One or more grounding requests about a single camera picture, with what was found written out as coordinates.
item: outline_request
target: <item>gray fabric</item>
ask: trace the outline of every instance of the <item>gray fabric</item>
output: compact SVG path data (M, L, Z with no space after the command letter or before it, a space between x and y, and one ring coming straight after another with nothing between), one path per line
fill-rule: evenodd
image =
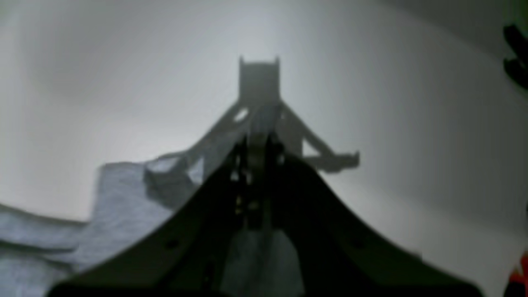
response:
M56 282L138 242L189 200L244 135L273 131L280 112L277 105L251 110L247 120L207 135L186 152L104 165L87 224L0 207L0 296L41 297ZM301 295L291 242L280 232L238 233L221 289L232 296Z

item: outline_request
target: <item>white wall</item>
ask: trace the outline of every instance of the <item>white wall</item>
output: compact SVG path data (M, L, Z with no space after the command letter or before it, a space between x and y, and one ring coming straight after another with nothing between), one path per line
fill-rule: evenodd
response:
M492 296L523 249L524 95L499 59L411 14L42 0L4 28L7 205L86 219L100 164L189 147L235 101L239 56L279 56L284 101L336 152L361 152L324 178L369 224Z

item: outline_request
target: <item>white backdrop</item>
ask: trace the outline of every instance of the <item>white backdrop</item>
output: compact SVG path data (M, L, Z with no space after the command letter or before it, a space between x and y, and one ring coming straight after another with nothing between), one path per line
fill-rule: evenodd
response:
M398 244L502 289L524 245L528 110L480 48L374 2L19 9L0 40L1 203L87 220L100 165L191 146L235 102L238 58L279 57L284 101L337 153L361 152L324 175L336 193Z

